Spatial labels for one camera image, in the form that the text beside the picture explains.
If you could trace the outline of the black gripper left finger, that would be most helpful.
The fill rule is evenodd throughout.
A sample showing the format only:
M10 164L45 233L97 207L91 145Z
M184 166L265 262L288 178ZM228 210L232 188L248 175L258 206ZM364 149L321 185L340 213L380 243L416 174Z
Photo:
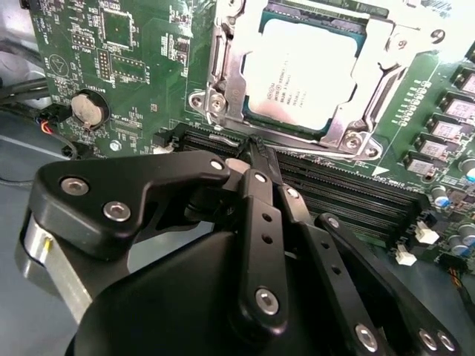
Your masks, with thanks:
M251 334L280 334L288 315L284 200L276 154L256 138L235 159L185 151L55 162L36 173L21 240L80 322L128 275L133 244L215 223L243 246L231 301L236 323Z

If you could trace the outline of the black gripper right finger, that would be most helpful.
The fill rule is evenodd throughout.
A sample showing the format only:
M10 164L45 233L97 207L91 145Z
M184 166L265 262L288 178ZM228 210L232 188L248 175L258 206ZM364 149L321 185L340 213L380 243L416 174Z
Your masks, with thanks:
M452 334L337 216L312 218L281 178L275 151L258 143L282 211L284 242L315 275L339 355L461 355Z

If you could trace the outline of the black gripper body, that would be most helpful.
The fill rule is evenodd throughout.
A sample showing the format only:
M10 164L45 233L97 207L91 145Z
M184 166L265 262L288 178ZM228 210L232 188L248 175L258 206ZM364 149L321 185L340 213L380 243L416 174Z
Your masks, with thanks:
M206 235L102 291L84 314L75 355L343 355L322 287L288 257L289 319L267 344L234 327L238 239Z

